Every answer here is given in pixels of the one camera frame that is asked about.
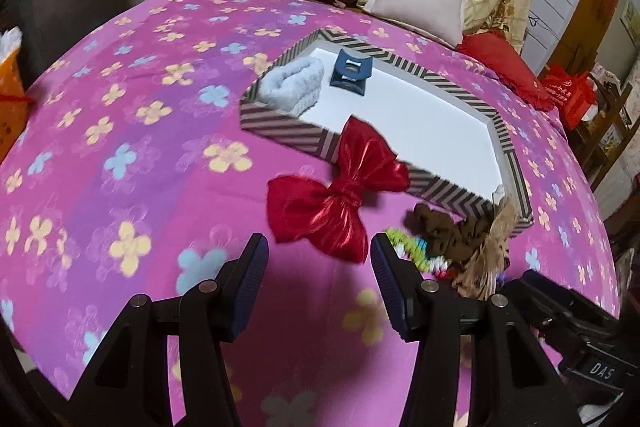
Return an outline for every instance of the bed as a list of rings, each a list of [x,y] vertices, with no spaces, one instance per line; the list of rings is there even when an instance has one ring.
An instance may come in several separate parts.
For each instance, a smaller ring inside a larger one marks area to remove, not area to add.
[[[510,243],[508,275],[540,270],[617,314],[607,236],[556,113],[533,110],[465,55],[356,12],[298,0],[145,0],[34,84],[28,128],[0,166],[2,317],[65,396],[127,299],[178,295],[261,232],[270,262],[254,315],[223,347],[244,425],[398,423],[417,346],[391,329],[370,264],[340,263],[306,241],[276,245],[266,222],[269,179],[329,181],[330,166],[239,128],[238,100],[256,73],[322,26],[393,49],[497,108],[535,219]],[[360,211],[369,235],[399,226],[416,201],[380,194]],[[460,426],[468,347],[463,339]],[[177,420],[176,342],[168,356]]]

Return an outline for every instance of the white fur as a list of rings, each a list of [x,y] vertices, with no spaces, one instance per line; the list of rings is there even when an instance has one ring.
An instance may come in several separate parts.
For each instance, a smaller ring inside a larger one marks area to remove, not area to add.
[[[296,58],[264,75],[258,86],[257,100],[291,116],[300,116],[320,98],[323,76],[322,60]]]

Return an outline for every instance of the white tray bottom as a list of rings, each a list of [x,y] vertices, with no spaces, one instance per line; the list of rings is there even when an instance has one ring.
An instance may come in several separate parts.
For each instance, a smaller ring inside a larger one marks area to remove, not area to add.
[[[412,84],[426,82],[380,60],[374,60],[365,96],[331,87],[338,51],[338,46],[322,42],[303,53],[322,60],[324,78],[319,102],[300,120],[341,132],[353,114],[375,127],[401,160],[492,199],[502,176],[488,119],[443,100],[439,93],[450,95],[437,87]]]

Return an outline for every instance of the striped tray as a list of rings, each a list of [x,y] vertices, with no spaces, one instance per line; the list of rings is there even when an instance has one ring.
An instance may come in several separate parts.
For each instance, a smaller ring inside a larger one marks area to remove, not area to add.
[[[405,58],[371,46],[366,42],[359,41],[350,36],[336,34],[325,28],[321,28],[306,36],[280,55],[244,92],[240,100],[240,125],[242,129],[335,163],[340,140],[339,133],[334,133],[314,124],[305,123],[255,100],[258,84],[266,73],[273,68],[287,64],[300,55],[317,39],[325,39],[341,47],[355,50],[370,55],[377,60],[387,62],[406,73],[411,73],[443,89],[471,108],[489,117],[500,141],[500,148],[505,159],[504,165],[508,166],[508,172],[502,174],[504,187],[505,190],[513,193],[520,214],[520,220],[513,235],[518,235],[533,224],[531,203],[527,195],[522,170],[516,158],[509,133],[498,112],[465,89],[449,82],[446,78],[428,71],[410,60],[406,60]],[[460,187],[432,172],[417,168],[409,163],[407,163],[407,166],[411,179],[411,186],[407,190],[409,194],[418,196],[423,200],[431,201],[431,203],[455,212],[460,216],[493,219],[494,204],[492,201],[474,194],[466,188]]]

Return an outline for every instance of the colorful beads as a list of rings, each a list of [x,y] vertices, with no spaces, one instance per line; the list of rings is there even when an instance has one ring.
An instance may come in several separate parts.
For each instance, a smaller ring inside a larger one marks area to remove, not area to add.
[[[386,229],[385,233],[398,256],[411,259],[422,273],[433,273],[439,278],[447,276],[450,260],[441,255],[427,257],[429,245],[423,238],[413,237],[398,229]]]

